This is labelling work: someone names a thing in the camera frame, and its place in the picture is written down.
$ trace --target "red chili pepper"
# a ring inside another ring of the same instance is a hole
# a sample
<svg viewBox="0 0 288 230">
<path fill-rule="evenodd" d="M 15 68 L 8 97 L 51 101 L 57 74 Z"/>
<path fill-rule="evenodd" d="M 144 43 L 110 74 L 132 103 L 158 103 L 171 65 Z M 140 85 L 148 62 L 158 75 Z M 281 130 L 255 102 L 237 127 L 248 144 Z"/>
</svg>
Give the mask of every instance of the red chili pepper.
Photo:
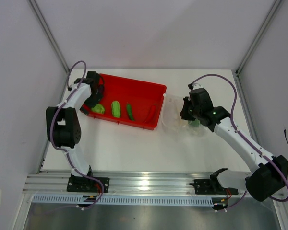
<svg viewBox="0 0 288 230">
<path fill-rule="evenodd" d="M 157 109 L 157 107 L 155 106 L 155 104 L 150 107 L 148 115 L 147 115 L 146 119 L 143 121 L 143 123 L 148 123 L 153 119 L 155 112 L 156 112 L 156 109 Z"/>
</svg>

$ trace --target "gray wall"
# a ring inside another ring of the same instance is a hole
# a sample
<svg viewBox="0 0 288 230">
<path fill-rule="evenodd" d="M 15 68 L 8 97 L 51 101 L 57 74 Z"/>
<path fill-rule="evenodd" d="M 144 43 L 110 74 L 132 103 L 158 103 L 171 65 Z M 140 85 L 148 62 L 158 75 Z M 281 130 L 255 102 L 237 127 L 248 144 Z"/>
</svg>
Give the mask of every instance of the gray wall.
<svg viewBox="0 0 288 230">
<path fill-rule="evenodd" d="M 288 159 L 288 0 L 241 77 L 262 145 Z"/>
<path fill-rule="evenodd" d="M 274 0 L 37 0 L 71 66 L 235 69 Z"/>
<path fill-rule="evenodd" d="M 45 109 L 65 74 L 25 0 L 0 0 L 0 230 L 16 212 L 46 141 Z"/>
</svg>

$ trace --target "perforated metal strip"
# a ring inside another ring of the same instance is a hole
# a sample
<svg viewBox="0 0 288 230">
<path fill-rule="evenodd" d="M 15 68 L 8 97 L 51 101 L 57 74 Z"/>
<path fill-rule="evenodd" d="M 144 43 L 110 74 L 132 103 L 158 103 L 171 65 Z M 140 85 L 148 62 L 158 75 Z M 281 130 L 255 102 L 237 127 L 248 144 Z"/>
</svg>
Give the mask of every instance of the perforated metal strip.
<svg viewBox="0 0 288 230">
<path fill-rule="evenodd" d="M 34 203 L 90 204 L 82 195 L 37 194 Z M 97 204 L 103 205 L 153 205 L 153 206 L 213 206 L 210 197 L 172 197 L 172 196 L 121 196 L 104 195 Z"/>
</svg>

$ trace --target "white tabletop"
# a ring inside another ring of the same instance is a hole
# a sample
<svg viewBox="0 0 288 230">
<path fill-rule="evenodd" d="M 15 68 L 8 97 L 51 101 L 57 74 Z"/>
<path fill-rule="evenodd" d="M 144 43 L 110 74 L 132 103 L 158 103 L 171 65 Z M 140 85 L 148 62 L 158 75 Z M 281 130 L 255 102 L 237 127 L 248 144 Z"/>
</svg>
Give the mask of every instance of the white tabletop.
<svg viewBox="0 0 288 230">
<path fill-rule="evenodd" d="M 98 73 L 149 81 L 167 86 L 167 93 L 187 96 L 194 79 L 208 73 L 220 74 L 234 82 L 231 70 L 207 69 L 92 69 Z M 83 69 L 71 73 L 70 82 L 80 78 Z M 216 77 L 199 82 L 210 94 L 214 106 L 230 111 L 234 93 L 230 85 Z M 162 127 L 161 119 L 154 131 L 135 128 L 109 121 L 93 119 L 78 113 L 82 137 L 80 146 L 93 170 L 154 171 L 154 172 L 214 172 L 227 167 L 248 171 L 240 156 L 220 137 L 206 132 L 202 137 L 177 135 Z M 248 134 L 240 100 L 234 118 Z M 44 170 L 70 169 L 62 152 L 50 145 L 43 165 Z"/>
</svg>

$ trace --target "red plastic container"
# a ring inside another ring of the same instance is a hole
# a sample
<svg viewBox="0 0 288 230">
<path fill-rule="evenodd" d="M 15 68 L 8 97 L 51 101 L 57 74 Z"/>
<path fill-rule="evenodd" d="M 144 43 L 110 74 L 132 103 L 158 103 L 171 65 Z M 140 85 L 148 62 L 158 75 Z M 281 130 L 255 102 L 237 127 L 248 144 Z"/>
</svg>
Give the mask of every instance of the red plastic container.
<svg viewBox="0 0 288 230">
<path fill-rule="evenodd" d="M 149 130 L 156 128 L 164 99 L 163 94 L 167 89 L 165 85 L 107 74 L 100 75 L 105 80 L 105 89 L 103 98 L 99 103 L 104 106 L 105 113 L 94 113 L 84 105 L 87 110 L 91 111 L 89 116 Z M 113 101 L 119 101 L 120 103 L 120 118 L 112 115 L 111 104 Z M 131 105 L 135 121 L 131 121 L 127 115 L 127 103 Z M 143 123 L 152 105 L 156 106 L 156 112 L 149 122 Z"/>
</svg>

